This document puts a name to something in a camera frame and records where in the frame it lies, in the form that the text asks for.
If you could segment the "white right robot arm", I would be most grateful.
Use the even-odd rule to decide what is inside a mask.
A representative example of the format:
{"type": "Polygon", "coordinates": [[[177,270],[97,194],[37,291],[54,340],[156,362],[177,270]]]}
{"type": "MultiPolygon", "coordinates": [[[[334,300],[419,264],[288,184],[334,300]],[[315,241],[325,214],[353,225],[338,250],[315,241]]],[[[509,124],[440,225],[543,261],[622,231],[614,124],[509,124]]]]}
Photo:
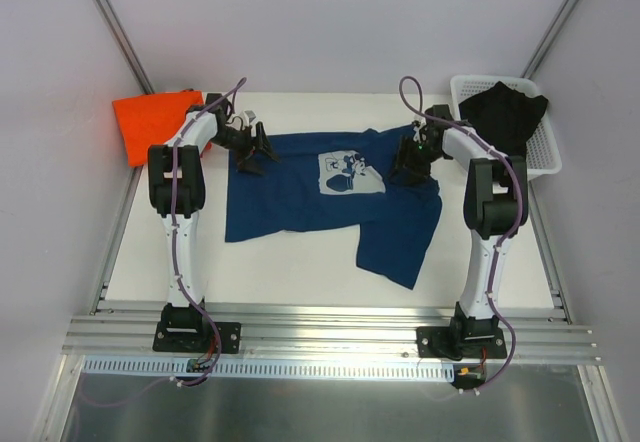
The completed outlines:
{"type": "Polygon", "coordinates": [[[439,159],[456,161],[467,174],[463,218],[471,234],[467,278],[454,314],[445,326],[420,327],[422,357],[504,360],[506,323],[497,308],[506,255],[528,217],[526,161],[506,156],[482,140],[468,124],[452,118],[445,105],[434,105],[402,137],[390,180],[415,187],[428,179],[439,159]]]}

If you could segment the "blue t shirt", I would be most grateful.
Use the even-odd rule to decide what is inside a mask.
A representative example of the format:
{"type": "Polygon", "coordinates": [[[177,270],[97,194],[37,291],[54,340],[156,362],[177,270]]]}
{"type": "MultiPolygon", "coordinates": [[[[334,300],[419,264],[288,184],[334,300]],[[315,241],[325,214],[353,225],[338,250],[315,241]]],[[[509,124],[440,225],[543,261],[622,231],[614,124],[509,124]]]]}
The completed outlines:
{"type": "Polygon", "coordinates": [[[263,160],[262,175],[229,170],[226,242],[359,226],[357,267],[413,289],[442,212],[434,179],[389,178],[401,140],[413,135],[406,125],[272,137],[280,159],[263,160]]]}

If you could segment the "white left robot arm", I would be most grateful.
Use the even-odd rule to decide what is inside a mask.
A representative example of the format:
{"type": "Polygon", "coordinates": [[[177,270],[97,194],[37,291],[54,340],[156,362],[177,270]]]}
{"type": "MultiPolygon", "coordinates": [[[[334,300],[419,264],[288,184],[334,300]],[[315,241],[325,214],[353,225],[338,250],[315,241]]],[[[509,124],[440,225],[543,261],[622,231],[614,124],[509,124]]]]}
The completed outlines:
{"type": "Polygon", "coordinates": [[[216,325],[205,316],[208,283],[197,261],[197,227],[205,206],[206,187],[201,162],[210,144],[229,152],[242,173],[262,176],[258,155],[273,162],[264,124],[251,111],[235,112],[235,94],[209,93],[202,105],[186,110],[185,121],[168,141],[148,149],[148,192],[166,237],[169,291],[153,342],[156,352],[196,352],[222,349],[232,324],[216,325]]]}

